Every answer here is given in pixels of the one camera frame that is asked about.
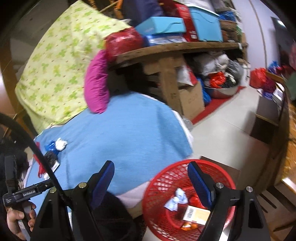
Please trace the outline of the person's left hand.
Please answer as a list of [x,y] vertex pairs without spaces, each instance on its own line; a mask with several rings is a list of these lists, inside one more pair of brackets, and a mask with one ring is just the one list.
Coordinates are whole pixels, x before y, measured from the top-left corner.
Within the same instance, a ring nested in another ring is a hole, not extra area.
[[[34,229],[34,225],[36,223],[36,205],[33,204],[32,202],[28,202],[28,204],[31,206],[31,210],[29,213],[29,221],[28,221],[28,226],[30,227],[31,232]],[[26,240],[24,234],[22,233],[18,221],[22,220],[25,215],[23,212],[12,209],[10,208],[6,208],[7,210],[7,216],[6,216],[6,221],[8,224],[8,228],[10,229],[10,231],[16,235],[18,238],[20,238],[21,240]]]

